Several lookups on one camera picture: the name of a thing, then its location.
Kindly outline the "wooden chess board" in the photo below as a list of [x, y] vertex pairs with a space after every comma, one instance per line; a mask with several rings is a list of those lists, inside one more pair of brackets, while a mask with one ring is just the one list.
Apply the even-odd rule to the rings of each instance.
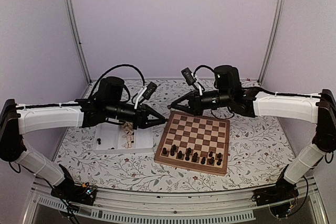
[[[188, 169], [193, 172], [207, 173], [211, 175], [224, 176], [227, 173], [228, 147], [229, 147], [230, 121], [216, 119], [209, 116], [193, 116], [187, 113], [173, 111], [164, 128], [161, 140], [156, 150], [154, 161], [159, 164]], [[170, 155], [172, 145], [177, 149], [175, 155]], [[190, 160], [185, 160], [188, 148], [191, 148]], [[178, 159], [177, 154], [182, 151], [182, 158]], [[198, 153], [198, 162], [192, 162], [193, 153]], [[209, 153], [214, 154], [214, 164], [209, 165], [211, 159]], [[217, 165], [217, 154], [222, 153], [221, 166]], [[201, 164], [203, 157], [206, 157], [205, 164]]]

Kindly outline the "white plastic compartment tray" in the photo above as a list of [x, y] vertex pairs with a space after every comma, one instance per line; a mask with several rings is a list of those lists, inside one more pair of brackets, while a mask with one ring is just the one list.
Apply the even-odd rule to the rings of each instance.
[[92, 150], [96, 154], [131, 154], [153, 151], [152, 129], [134, 130], [130, 123], [100, 124], [96, 128]]

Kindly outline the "dark rook chess piece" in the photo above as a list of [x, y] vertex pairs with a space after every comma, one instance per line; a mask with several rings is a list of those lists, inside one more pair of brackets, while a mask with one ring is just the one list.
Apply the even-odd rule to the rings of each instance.
[[222, 159], [219, 159], [219, 160], [217, 161], [217, 165], [218, 165], [218, 166], [221, 166], [222, 161], [223, 161]]

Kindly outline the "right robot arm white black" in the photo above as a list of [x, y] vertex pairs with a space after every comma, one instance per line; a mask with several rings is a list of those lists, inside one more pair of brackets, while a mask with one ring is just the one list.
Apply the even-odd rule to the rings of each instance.
[[212, 69], [215, 81], [213, 91], [204, 91], [196, 73], [185, 68], [181, 71], [194, 90], [173, 101], [168, 108], [192, 115], [204, 110], [228, 108], [233, 114], [255, 118], [275, 116], [307, 121], [316, 125], [316, 133], [299, 155], [282, 171], [271, 196], [276, 201], [291, 194], [292, 186], [327, 153], [335, 151], [335, 99], [330, 90], [320, 93], [295, 94], [267, 91], [261, 87], [243, 88], [236, 67], [222, 65]]

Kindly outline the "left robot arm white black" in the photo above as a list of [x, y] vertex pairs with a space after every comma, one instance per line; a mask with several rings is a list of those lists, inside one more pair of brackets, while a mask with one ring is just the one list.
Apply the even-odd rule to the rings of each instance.
[[134, 104], [121, 100], [126, 89], [124, 80], [107, 77], [97, 82], [86, 99], [67, 103], [25, 105], [8, 99], [1, 112], [1, 160], [15, 162], [42, 177], [57, 188], [67, 200], [78, 195], [72, 176], [61, 165], [56, 165], [28, 144], [27, 133], [62, 127], [92, 127], [101, 123], [132, 123], [133, 129], [147, 129], [161, 125], [166, 118], [150, 106], [142, 104], [157, 89], [150, 82], [139, 92]]

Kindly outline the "pile of light chess pieces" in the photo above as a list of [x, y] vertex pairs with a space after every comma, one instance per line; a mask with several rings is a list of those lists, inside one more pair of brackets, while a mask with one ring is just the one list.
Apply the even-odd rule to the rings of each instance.
[[126, 149], [132, 148], [134, 144], [133, 124], [125, 122], [121, 125], [121, 131], [122, 147]]

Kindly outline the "pile of dark chess pieces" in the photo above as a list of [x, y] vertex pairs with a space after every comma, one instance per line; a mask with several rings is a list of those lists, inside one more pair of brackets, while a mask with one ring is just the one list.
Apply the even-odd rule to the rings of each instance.
[[115, 144], [113, 140], [110, 139], [97, 139], [97, 150], [114, 150]]

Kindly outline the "floral patterned table cloth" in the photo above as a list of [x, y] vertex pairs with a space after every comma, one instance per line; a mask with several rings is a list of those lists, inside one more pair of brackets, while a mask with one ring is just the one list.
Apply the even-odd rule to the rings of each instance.
[[55, 156], [77, 183], [184, 193], [268, 185], [295, 155], [277, 118], [230, 119], [227, 174], [215, 176], [157, 164], [154, 153], [95, 154], [95, 128], [69, 128]]

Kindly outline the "front aluminium rail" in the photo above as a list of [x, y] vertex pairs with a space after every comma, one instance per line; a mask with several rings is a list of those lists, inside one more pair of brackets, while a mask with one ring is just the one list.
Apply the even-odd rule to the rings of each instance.
[[297, 184], [291, 216], [272, 213], [285, 202], [258, 205], [254, 189], [201, 193], [145, 193], [100, 188], [92, 206], [75, 204], [74, 218], [42, 179], [29, 193], [23, 223], [329, 223], [313, 177]]

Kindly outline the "right aluminium frame post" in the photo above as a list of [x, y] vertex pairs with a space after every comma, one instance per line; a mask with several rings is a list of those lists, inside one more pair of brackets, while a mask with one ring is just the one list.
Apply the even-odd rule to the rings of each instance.
[[282, 14], [282, 9], [284, 6], [285, 0], [276, 0], [276, 6], [275, 6], [275, 13], [272, 21], [272, 26], [270, 30], [270, 35], [269, 39], [267, 42], [267, 47], [266, 47], [266, 52], [264, 55], [263, 63], [261, 65], [261, 70], [259, 73], [258, 77], [258, 83], [262, 86], [264, 81], [266, 80], [266, 75], [268, 71], [268, 67], [270, 65], [271, 61], [271, 56], [272, 52], [274, 50], [275, 42], [276, 42], [276, 37], [278, 33], [278, 28], [280, 25], [280, 20], [281, 20], [281, 14]]

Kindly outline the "aluminium frame post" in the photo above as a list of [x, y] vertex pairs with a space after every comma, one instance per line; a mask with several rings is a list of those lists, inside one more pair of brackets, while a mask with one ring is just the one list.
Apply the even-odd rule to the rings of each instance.
[[64, 1], [65, 1], [65, 7], [66, 7], [68, 19], [69, 19], [69, 25], [70, 25], [73, 41], [74, 41], [74, 44], [75, 44], [75, 49], [76, 49], [76, 52], [77, 52], [77, 56], [78, 56], [78, 59], [79, 59], [79, 63], [80, 63], [80, 66], [81, 66], [81, 70], [83, 72], [83, 76], [85, 78], [86, 83], [90, 84], [92, 82], [92, 80], [91, 80], [91, 76], [90, 76], [90, 73], [89, 73], [89, 68], [88, 68], [88, 65], [87, 65], [87, 61], [86, 61], [86, 58], [85, 58], [85, 54], [84, 54], [84, 51], [83, 51], [83, 47], [82, 47], [82, 43], [81, 43], [81, 39], [80, 39], [80, 35], [79, 35], [79, 30], [78, 30], [78, 26], [77, 26], [77, 22], [76, 22], [73, 2], [72, 2], [72, 0], [64, 0]]
[[276, 42], [276, 37], [278, 33], [278, 28], [280, 25], [280, 20], [281, 20], [281, 14], [282, 14], [282, 9], [284, 6], [285, 0], [276, 0], [276, 6], [275, 6], [275, 13], [272, 21], [272, 26], [270, 30], [270, 35], [269, 39], [267, 42], [267, 47], [266, 47], [266, 52], [264, 55], [263, 63], [261, 65], [261, 70], [259, 73], [258, 77], [258, 83], [262, 86], [264, 81], [266, 80], [266, 75], [268, 71], [268, 67], [270, 65], [271, 61], [271, 56], [272, 52], [274, 50], [275, 42]]

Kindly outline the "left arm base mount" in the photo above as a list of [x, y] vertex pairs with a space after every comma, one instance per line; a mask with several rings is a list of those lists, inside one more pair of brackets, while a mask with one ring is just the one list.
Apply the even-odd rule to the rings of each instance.
[[89, 182], [81, 185], [75, 184], [67, 169], [62, 165], [59, 166], [65, 179], [58, 186], [53, 186], [51, 195], [70, 202], [93, 206], [97, 195], [97, 186], [91, 185]]

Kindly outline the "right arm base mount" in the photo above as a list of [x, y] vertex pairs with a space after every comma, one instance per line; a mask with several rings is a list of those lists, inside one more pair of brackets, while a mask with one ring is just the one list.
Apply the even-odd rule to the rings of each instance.
[[299, 196], [296, 184], [287, 182], [283, 177], [284, 175], [281, 175], [273, 186], [255, 189], [251, 197], [252, 202], [255, 202], [257, 206], [286, 201], [270, 207], [271, 214], [276, 218], [288, 217], [297, 204]]

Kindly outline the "left aluminium frame post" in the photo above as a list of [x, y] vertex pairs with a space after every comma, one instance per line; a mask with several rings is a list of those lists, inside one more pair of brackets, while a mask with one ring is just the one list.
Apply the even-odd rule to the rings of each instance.
[[64, 1], [65, 1], [65, 7], [66, 7], [68, 19], [69, 19], [69, 25], [70, 25], [73, 41], [74, 41], [74, 44], [75, 44], [75, 49], [76, 49], [76, 52], [77, 52], [77, 56], [78, 56], [78, 59], [79, 59], [79, 63], [80, 63], [80, 66], [81, 66], [81, 70], [83, 72], [83, 76], [85, 78], [86, 83], [90, 84], [92, 82], [92, 80], [91, 80], [91, 76], [90, 76], [90, 73], [89, 73], [89, 68], [88, 68], [88, 65], [87, 65], [87, 61], [86, 61], [86, 58], [85, 58], [85, 54], [84, 54], [84, 51], [83, 51], [83, 47], [82, 47], [82, 43], [81, 43], [81, 39], [80, 39], [80, 35], [79, 35], [79, 30], [78, 30], [78, 26], [77, 26], [77, 22], [76, 22], [73, 2], [72, 2], [72, 0], [64, 0]]

